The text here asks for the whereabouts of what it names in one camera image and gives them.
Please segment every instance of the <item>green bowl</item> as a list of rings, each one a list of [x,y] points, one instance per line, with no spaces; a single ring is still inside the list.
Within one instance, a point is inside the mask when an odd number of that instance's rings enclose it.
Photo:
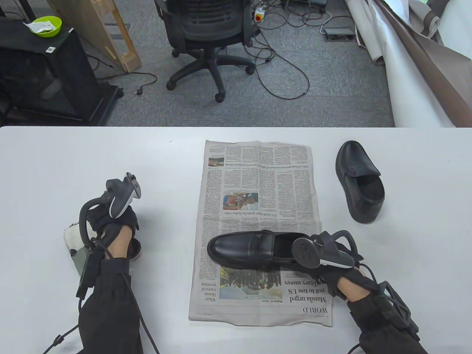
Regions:
[[[33,22],[46,22],[46,21],[50,21],[56,27],[56,29],[54,31],[41,32],[41,33],[34,33],[33,31],[31,32],[43,38],[51,38],[58,35],[60,32],[60,28],[62,27],[62,20],[59,17],[44,16],[44,17],[35,19]]]

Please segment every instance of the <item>cable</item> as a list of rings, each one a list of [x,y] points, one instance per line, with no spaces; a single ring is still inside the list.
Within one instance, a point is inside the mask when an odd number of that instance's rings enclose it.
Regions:
[[[58,335],[56,337],[56,339],[54,340],[54,342],[52,342],[52,344],[49,346],[48,349],[46,349],[42,354],[46,354],[48,353],[52,348],[54,348],[55,346],[58,346],[59,344],[61,344],[63,341],[64,341],[64,338],[66,336],[68,336],[69,334],[71,334],[72,332],[74,332],[77,328],[79,328],[79,325],[77,324],[75,327],[71,328],[70,330],[68,330],[66,333],[64,333],[63,335]]]
[[[99,58],[97,58],[97,57],[94,57],[93,55],[90,55],[90,54],[87,54],[87,53],[86,53],[85,55],[88,56],[89,58],[94,58],[94,59],[97,61],[97,66],[96,66],[95,68],[93,68],[93,71],[95,71],[95,70],[98,69],[98,67],[100,66],[100,63],[102,63],[103,65],[106,65],[106,66],[108,66],[108,67],[113,67],[113,65],[107,64],[107,63],[105,63],[103,60],[101,60],[101,59],[99,59]]]
[[[373,280],[375,283],[377,283],[377,280],[375,279],[375,275],[374,275],[374,272],[372,271],[372,269],[370,269],[369,266],[368,266],[367,264],[364,264],[364,263],[359,263],[359,265],[362,266],[362,267],[364,267],[364,268],[366,268],[366,269],[369,271],[369,273],[371,274],[372,280]]]
[[[323,26],[325,24],[327,24],[329,21],[331,21],[332,19],[335,19],[335,18],[340,18],[340,17],[346,17],[346,18],[352,18],[352,16],[348,16],[348,15],[341,15],[341,16],[332,16],[331,15],[331,18],[327,19],[325,22],[323,22],[323,24],[321,25],[320,27],[320,34],[326,34],[326,31],[323,32]]]
[[[157,76],[152,74],[152,73],[141,73],[141,72],[138,72],[138,71],[133,71],[132,73],[122,73],[122,74],[116,74],[116,75],[111,75],[111,76],[106,76],[106,77],[100,77],[98,78],[97,80],[110,80],[110,79],[113,79],[115,77],[119,77],[119,76],[126,76],[126,75],[131,75],[131,74],[140,74],[140,75],[151,75],[152,77],[154,77],[154,80],[147,83],[147,84],[144,84],[144,85],[141,85],[135,92],[134,94],[136,95],[142,95],[143,94],[143,87],[145,86],[148,86],[148,85],[152,85],[154,83],[157,82]]]
[[[268,92],[270,93],[272,96],[274,97],[277,97],[277,98],[280,98],[282,100],[287,100],[287,101],[292,101],[292,100],[296,100],[297,98],[300,98],[302,96],[305,96],[307,93],[308,93],[308,90],[310,89],[310,79],[308,78],[308,76],[303,72],[303,70],[301,70],[298,66],[296,66],[295,64],[293,64],[292,62],[290,62],[289,60],[285,59],[284,57],[282,57],[280,54],[278,54],[274,48],[272,48],[269,44],[269,42],[267,41],[267,38],[265,37],[264,33],[261,31],[261,36],[264,38],[265,40],[265,44],[264,43],[261,43],[259,42],[256,38],[256,42],[259,43],[260,45],[263,45],[263,46],[266,46],[266,48],[260,48],[260,47],[253,47],[253,48],[256,48],[256,49],[259,49],[259,52],[254,55],[254,54],[251,54],[246,47],[244,47],[244,50],[246,51],[246,53],[248,53],[250,56],[252,56],[253,58],[255,58],[255,71],[256,71],[256,74],[257,74],[257,78],[259,79],[259,82],[261,83],[261,85],[263,86],[263,88]],[[262,51],[269,51],[270,52],[270,55],[267,56],[267,57],[261,57],[261,53]],[[296,97],[282,97],[282,96],[279,96],[275,93],[273,93],[271,90],[269,90],[267,88],[266,85],[264,85],[264,83],[262,82],[261,80],[261,76],[259,75],[259,70],[258,70],[258,66],[260,65],[264,65],[264,64],[268,64],[272,61],[272,59],[274,59],[275,57],[279,57],[281,58],[283,61],[285,61],[286,63],[290,64],[291,66],[293,66],[295,69],[297,69],[299,72],[302,73],[302,75],[305,77],[306,79],[306,82],[307,82],[307,88],[306,90],[301,93],[300,95],[296,96]],[[263,63],[259,63],[257,64],[257,60],[258,59],[262,59],[264,60]]]
[[[361,346],[361,344],[356,344],[354,345],[351,350],[349,352],[347,352],[347,354],[352,354],[354,350],[356,350],[357,348],[359,348]]]
[[[100,246],[106,252],[106,254],[108,255],[108,257],[110,259],[113,259],[113,256],[111,255],[109,250],[99,240],[95,239],[94,237],[91,240],[96,242],[96,244],[98,246]],[[141,313],[141,310],[139,309],[138,301],[136,300],[135,294],[133,293],[133,290],[131,289],[131,285],[129,284],[128,279],[126,278],[126,276],[123,273],[121,274],[121,276],[123,277],[123,280],[125,281],[126,287],[128,288],[129,292],[131,293],[131,297],[133,298],[133,301],[135,302],[136,309],[138,310],[138,314],[139,314],[139,321],[141,321],[141,324],[143,325],[144,331],[146,332],[146,334],[149,338],[149,341],[151,342],[152,347],[154,348],[154,351],[156,352],[156,354],[160,354],[159,350],[157,349],[156,343],[154,342],[154,339],[152,338],[151,333],[149,332],[149,330],[146,326],[146,322],[144,322],[143,314]]]
[[[310,24],[308,24],[309,21],[321,20],[321,19],[323,18],[323,15],[319,13],[319,10],[316,11],[316,10],[312,9],[311,3],[310,3],[308,0],[307,0],[307,1],[308,1],[308,6],[309,6],[309,10],[308,10],[308,11],[306,11],[305,13],[298,13],[298,12],[296,12],[295,10],[291,9],[290,7],[288,7],[288,8],[287,8],[287,10],[288,10],[288,16],[284,16],[284,15],[278,13],[278,12],[269,12],[269,11],[268,11],[268,9],[270,9],[270,8],[282,8],[282,5],[281,5],[281,4],[275,5],[275,2],[276,2],[276,1],[277,1],[277,0],[275,0],[275,1],[272,2],[272,3],[268,3],[267,0],[261,0],[261,1],[259,1],[253,8],[255,9],[255,8],[259,7],[261,3],[263,4],[262,6],[264,7],[264,4],[265,4],[264,9],[266,10],[266,14],[265,14],[264,17],[267,17],[268,15],[277,15],[277,16],[282,17],[282,18],[285,20],[284,23],[282,23],[281,25],[278,25],[278,26],[276,26],[276,27],[272,27],[272,28],[261,27],[261,26],[259,26],[259,28],[265,29],[265,30],[275,30],[275,29],[281,28],[281,27],[283,27],[283,26],[285,26],[285,25],[289,25],[289,26],[291,26],[291,27],[293,27],[293,28],[301,28],[301,27],[303,27],[303,26],[308,26],[308,27],[320,27],[320,26],[323,25],[323,23],[321,23],[321,24],[316,24],[316,25],[310,25]],[[331,15],[329,12],[326,12],[326,13],[330,16],[330,18],[328,19],[328,20],[330,20],[330,19],[332,18],[332,15]],[[295,25],[295,24],[291,23],[291,22],[289,21],[289,18],[290,18],[290,15],[291,15],[291,14],[293,14],[293,15],[295,15],[295,16],[299,16],[299,17],[301,18],[301,20],[302,20],[302,24],[301,24],[301,25]],[[319,15],[319,17],[317,17],[317,18],[311,18],[311,14],[317,14],[317,15]]]

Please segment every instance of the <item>human hand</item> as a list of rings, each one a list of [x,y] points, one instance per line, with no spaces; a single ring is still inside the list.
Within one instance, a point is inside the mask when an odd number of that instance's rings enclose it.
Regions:
[[[341,243],[335,242],[335,244],[338,250],[354,258],[354,268],[320,265],[318,268],[302,271],[310,274],[314,279],[319,279],[327,284],[330,295],[339,296],[342,299],[347,298],[351,302],[366,297],[371,291],[378,290],[377,283],[365,277],[359,270],[359,262],[363,260],[363,257],[357,252],[349,250]]]

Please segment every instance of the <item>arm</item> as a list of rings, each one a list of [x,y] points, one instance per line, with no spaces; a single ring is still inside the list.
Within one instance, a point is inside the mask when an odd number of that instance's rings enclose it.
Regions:
[[[124,225],[108,247],[114,259],[101,262],[93,294],[79,313],[84,354],[142,354],[139,314],[122,274],[129,276],[126,259],[132,229]]]
[[[347,306],[356,322],[371,318],[371,325],[361,329],[361,348],[366,354],[427,354],[421,344],[406,331],[401,331],[380,316],[377,306],[371,301],[369,290],[340,278],[338,289],[347,297]]]

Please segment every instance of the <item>chair backrest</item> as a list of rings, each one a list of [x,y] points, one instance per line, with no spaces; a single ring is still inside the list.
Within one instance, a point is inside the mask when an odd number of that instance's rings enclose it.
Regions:
[[[167,4],[190,41],[230,38],[243,32],[244,21],[251,21],[249,0],[168,0]]]

